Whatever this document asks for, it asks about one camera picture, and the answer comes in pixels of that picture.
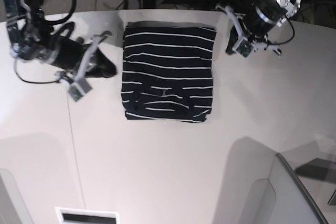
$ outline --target vent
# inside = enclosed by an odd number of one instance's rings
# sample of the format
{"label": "vent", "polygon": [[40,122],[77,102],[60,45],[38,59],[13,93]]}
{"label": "vent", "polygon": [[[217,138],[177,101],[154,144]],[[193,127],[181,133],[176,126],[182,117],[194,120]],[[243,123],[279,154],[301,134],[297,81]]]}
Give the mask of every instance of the vent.
{"label": "vent", "polygon": [[120,224],[117,212],[56,208],[60,224]]}

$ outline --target black and white striped fabric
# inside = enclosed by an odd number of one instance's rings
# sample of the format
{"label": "black and white striped fabric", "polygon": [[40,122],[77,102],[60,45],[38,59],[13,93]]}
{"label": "black and white striped fabric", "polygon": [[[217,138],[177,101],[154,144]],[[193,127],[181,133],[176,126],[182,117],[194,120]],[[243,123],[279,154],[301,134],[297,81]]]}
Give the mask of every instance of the black and white striped fabric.
{"label": "black and white striped fabric", "polygon": [[212,110],[215,37],[205,27],[127,27],[121,91],[127,119],[204,122]]}

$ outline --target striped shirt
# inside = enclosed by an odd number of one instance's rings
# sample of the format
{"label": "striped shirt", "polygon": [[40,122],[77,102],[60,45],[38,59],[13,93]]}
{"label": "striped shirt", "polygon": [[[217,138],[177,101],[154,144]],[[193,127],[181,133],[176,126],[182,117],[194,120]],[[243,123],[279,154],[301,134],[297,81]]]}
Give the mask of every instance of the striped shirt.
{"label": "striped shirt", "polygon": [[212,110],[215,37],[206,27],[127,27],[121,91],[127,119],[204,122]]}

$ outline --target table surface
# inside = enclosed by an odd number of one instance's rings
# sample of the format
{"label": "table surface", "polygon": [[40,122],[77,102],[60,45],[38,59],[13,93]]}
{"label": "table surface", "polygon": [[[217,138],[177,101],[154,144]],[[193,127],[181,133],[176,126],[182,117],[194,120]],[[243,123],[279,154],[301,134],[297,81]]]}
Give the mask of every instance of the table surface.
{"label": "table surface", "polygon": [[[336,135],[333,29],[293,22],[297,35],[280,59],[268,51],[245,59],[225,54],[230,26],[221,13],[123,10],[72,20],[74,38],[113,32],[100,48],[118,68],[114,78],[90,80],[94,90],[78,103],[58,84],[19,82],[8,41],[0,41],[0,168],[13,173],[36,224],[56,224],[56,206],[117,211],[123,224],[239,223],[251,184],[268,177],[276,152],[304,163],[297,150]],[[126,120],[122,34],[127,22],[144,20],[216,27],[205,123]],[[0,36],[7,38],[4,23]],[[288,24],[270,34],[290,36]],[[19,69],[34,80],[55,71],[26,65]],[[325,216],[336,223],[333,211]]]}

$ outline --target white stripe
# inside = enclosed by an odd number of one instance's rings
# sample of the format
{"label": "white stripe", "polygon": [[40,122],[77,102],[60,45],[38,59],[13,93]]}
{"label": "white stripe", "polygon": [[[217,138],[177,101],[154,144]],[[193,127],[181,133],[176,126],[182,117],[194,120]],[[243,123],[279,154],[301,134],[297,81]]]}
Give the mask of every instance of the white stripe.
{"label": "white stripe", "polygon": [[144,103],[144,104],[155,104],[155,103],[174,103],[174,104],[177,104],[177,105],[180,105],[180,106],[183,106],[183,107],[189,109],[189,106],[178,103],[178,102],[173,102],[173,101],[156,101],[156,102],[147,102],[147,103]]}
{"label": "white stripe", "polygon": [[162,120],[176,120],[176,121],[182,121],[182,122],[194,122],[194,123],[201,123],[201,121],[195,121],[195,120],[185,120],[185,119],[167,119],[167,118],[151,118],[149,116],[144,116],[144,115],[136,115],[132,114],[130,112],[126,112],[127,115],[134,116],[136,118],[145,118],[145,119],[162,119]]}
{"label": "white stripe", "polygon": [[196,118],[196,117],[198,117],[198,116],[200,116],[200,115],[203,115],[204,113],[209,112],[209,111],[210,111],[210,110],[203,111],[201,114],[195,115],[195,116],[193,116],[193,117]]}
{"label": "white stripe", "polygon": [[199,96],[197,96],[197,95],[193,95],[193,96],[191,96],[190,98],[212,98],[212,97],[199,97]]}
{"label": "white stripe", "polygon": [[132,56],[139,56],[139,55],[147,55],[147,56],[153,56],[153,57],[159,57],[159,58],[172,58],[172,59],[200,59],[200,60],[211,60],[207,58],[202,58],[199,56],[166,56],[166,55],[154,55],[154,54],[147,54],[146,52],[142,52],[140,54],[132,54],[128,55],[125,58],[130,58]]}
{"label": "white stripe", "polygon": [[155,86],[151,86],[152,89],[161,89],[161,90],[168,90],[168,89],[172,89],[172,88],[160,88],[160,87],[155,87]]}
{"label": "white stripe", "polygon": [[208,87],[185,87],[182,89],[212,89],[213,86],[208,86]]}
{"label": "white stripe", "polygon": [[155,108],[146,108],[147,110],[153,110],[153,111],[175,111],[171,109],[155,109]]}
{"label": "white stripe", "polygon": [[204,30],[208,30],[208,31],[213,31],[214,33],[216,32],[215,30],[211,30],[209,28],[205,28],[205,27],[199,27],[200,29],[204,29]]}
{"label": "white stripe", "polygon": [[148,93],[141,93],[141,94],[151,95],[153,97],[177,97],[177,98],[183,99],[183,97],[179,97],[177,94],[167,94],[167,95],[156,95],[156,94],[148,94]]}
{"label": "white stripe", "polygon": [[195,108],[211,109],[211,106],[199,106],[199,105],[195,105]]}
{"label": "white stripe", "polygon": [[147,63],[147,62],[140,62],[140,61],[126,61],[126,60],[124,60],[123,62],[143,64],[143,65],[148,65],[148,66],[157,67],[157,68],[164,68],[164,69],[177,69],[177,70],[180,70],[180,69],[211,69],[211,68],[206,68],[206,67],[195,67],[195,68],[164,67],[164,66],[154,65],[154,64],[150,64],[150,63]]}
{"label": "white stripe", "polygon": [[203,39],[203,40],[214,42],[214,40],[212,40],[212,39],[207,39],[207,38],[204,38],[204,37],[201,37],[201,36],[196,36],[196,35],[188,35],[188,34],[164,34],[164,33],[150,33],[150,32],[143,32],[143,33],[137,33],[137,34],[129,34],[129,35],[126,35],[125,38],[131,37],[131,36],[136,36],[136,35],[143,35],[143,34],[190,37],[190,38],[198,38],[198,39]]}
{"label": "white stripe", "polygon": [[205,78],[176,78],[176,77],[162,77],[162,76],[156,76],[154,74],[151,73],[143,73],[143,72],[135,72],[135,71],[126,71],[124,70],[124,73],[138,73],[138,74],[143,74],[145,76],[152,76],[152,77],[156,77],[156,78],[160,78],[160,79],[164,79],[164,80],[212,80],[212,77],[205,77]]}
{"label": "white stripe", "polygon": [[136,81],[123,81],[124,84],[140,84],[142,85],[142,82],[136,82]]}
{"label": "white stripe", "polygon": [[207,52],[212,52],[212,50],[203,48],[203,47],[198,47],[198,46],[180,46],[180,45],[166,45],[166,44],[154,44],[154,43],[142,43],[142,44],[135,44],[135,45],[129,45],[125,46],[126,48],[131,48],[131,47],[142,47],[142,46],[155,46],[155,47],[178,47],[178,48],[197,48],[203,51]]}

